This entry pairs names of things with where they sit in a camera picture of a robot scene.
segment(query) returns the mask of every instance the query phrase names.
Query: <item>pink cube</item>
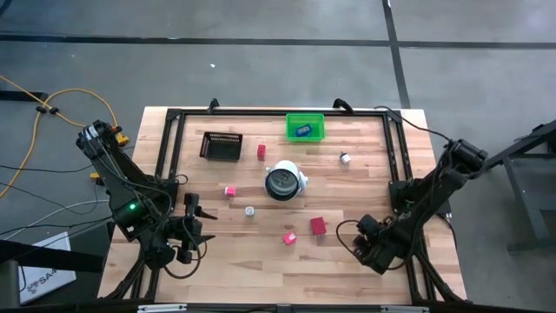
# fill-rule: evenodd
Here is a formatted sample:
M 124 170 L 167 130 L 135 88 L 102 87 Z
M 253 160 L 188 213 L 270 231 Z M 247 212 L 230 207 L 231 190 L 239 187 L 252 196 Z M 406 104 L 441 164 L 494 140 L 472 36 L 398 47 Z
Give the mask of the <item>pink cube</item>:
M 286 236 L 284 236 L 284 242 L 287 245 L 295 243 L 296 241 L 297 241 L 297 237 L 295 236 L 295 234 L 293 232 L 289 232 L 289 233 L 286 234 Z
M 224 195 L 226 195 L 226 196 L 235 196 L 235 187 L 226 187 L 226 188 L 224 188 Z

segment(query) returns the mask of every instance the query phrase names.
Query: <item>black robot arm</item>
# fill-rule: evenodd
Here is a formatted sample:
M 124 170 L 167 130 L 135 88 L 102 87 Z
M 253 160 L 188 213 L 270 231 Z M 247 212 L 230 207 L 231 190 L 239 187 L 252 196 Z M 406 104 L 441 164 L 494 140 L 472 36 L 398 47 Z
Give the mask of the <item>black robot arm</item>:
M 215 217 L 202 212 L 199 196 L 194 194 L 186 195 L 186 200 L 193 200 L 186 201 L 185 216 L 170 217 L 179 183 L 143 173 L 120 150 L 116 140 L 120 131 L 120 127 L 95 121 L 79 133 L 76 142 L 107 188 L 109 206 L 118 228 L 128 241 L 139 241 L 144 262 L 152 270 L 174 259 L 175 251 L 169 245 L 169 238 L 182 241 L 177 260 L 191 263 L 190 251 L 212 237 L 201 236 L 202 223 L 195 217 Z M 191 237 L 196 238 L 197 244 L 191 243 Z
M 436 168 L 427 176 L 406 182 L 391 182 L 390 197 L 396 214 L 380 222 L 365 215 L 357 224 L 360 234 L 354 240 L 354 253 L 360 263 L 383 274 L 396 256 L 403 260 L 413 256 L 424 224 L 467 180 L 480 175 L 486 159 L 484 150 L 465 140 L 450 141 Z M 423 255 L 417 255 L 417 258 L 422 263 L 428 263 Z M 440 285 L 437 288 L 443 289 L 445 284 L 432 265 L 428 263 L 424 266 L 431 269 L 431 277 Z

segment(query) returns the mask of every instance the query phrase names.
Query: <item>green plastic bin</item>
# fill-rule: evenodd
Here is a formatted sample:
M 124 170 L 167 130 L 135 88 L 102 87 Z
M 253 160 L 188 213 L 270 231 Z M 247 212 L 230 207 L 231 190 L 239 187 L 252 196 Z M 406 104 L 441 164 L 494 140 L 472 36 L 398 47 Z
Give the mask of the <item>green plastic bin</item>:
M 308 136 L 296 137 L 295 130 L 304 125 L 311 125 L 313 131 Z M 286 115 L 286 138 L 290 142 L 318 143 L 324 139 L 324 115 L 310 113 L 290 113 Z

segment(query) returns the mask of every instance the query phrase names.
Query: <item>butcher block tabletop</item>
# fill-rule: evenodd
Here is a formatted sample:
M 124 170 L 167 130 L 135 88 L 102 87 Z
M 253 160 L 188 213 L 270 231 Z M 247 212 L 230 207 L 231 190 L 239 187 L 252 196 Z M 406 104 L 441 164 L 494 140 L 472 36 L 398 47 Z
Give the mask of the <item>butcher block tabletop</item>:
M 167 109 L 146 107 L 143 113 L 133 161 L 147 174 L 155 172 Z M 427 127 L 423 110 L 401 112 L 412 123 Z M 203 209 L 218 217 L 216 221 L 200 218 L 202 233 L 216 238 L 208 241 L 207 254 L 192 277 L 177 280 L 161 270 L 157 302 L 411 303 L 405 267 L 378 275 L 360 265 L 334 233 L 345 219 L 359 220 L 370 214 L 380 220 L 391 212 L 387 193 L 391 176 L 381 119 L 325 117 L 326 137 L 320 143 L 290 143 L 285 127 L 284 116 L 187 117 L 177 174 L 187 175 L 189 182 L 180 186 L 174 214 L 184 214 L 184 193 L 198 193 Z M 205 131 L 243 134 L 239 162 L 199 157 Z M 394 126 L 392 131 L 398 151 Z M 429 134 L 407 123 L 404 131 L 414 176 L 423 177 L 435 166 Z M 174 137 L 169 140 L 163 176 L 168 172 Z M 266 145 L 265 161 L 257 159 L 259 144 Z M 348 166 L 340 162 L 341 152 L 351 156 Z M 297 164 L 309 179 L 304 194 L 286 202 L 275 201 L 264 189 L 265 169 L 281 160 Z M 399 172 L 403 179 L 401 167 Z M 227 186 L 236 187 L 235 197 L 224 195 Z M 247 206 L 255 208 L 254 216 L 245 215 Z M 309 221 L 315 217 L 324 218 L 325 235 L 312 234 Z M 297 242 L 288 246 L 283 237 L 290 231 L 297 235 Z M 341 238 L 350 246 L 356 233 L 353 223 L 340 228 Z M 450 229 L 434 217 L 425 226 L 425 238 L 432 264 L 455 293 L 465 297 Z M 116 228 L 99 296 L 108 295 L 125 277 L 138 251 L 139 243 L 128 243 Z M 189 273 L 194 266 L 195 261 L 189 265 L 177 261 L 169 264 L 177 275 Z M 420 292 L 425 294 L 420 266 L 415 268 Z M 145 270 L 142 294 L 148 278 L 149 270 Z

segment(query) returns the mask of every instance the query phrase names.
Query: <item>black basket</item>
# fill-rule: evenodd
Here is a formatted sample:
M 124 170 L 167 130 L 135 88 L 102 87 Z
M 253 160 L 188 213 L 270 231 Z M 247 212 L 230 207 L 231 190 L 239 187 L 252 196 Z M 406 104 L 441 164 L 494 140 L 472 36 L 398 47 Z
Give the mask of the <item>black basket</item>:
M 204 157 L 207 160 L 237 161 L 242 153 L 242 140 L 242 134 L 205 131 L 199 157 Z

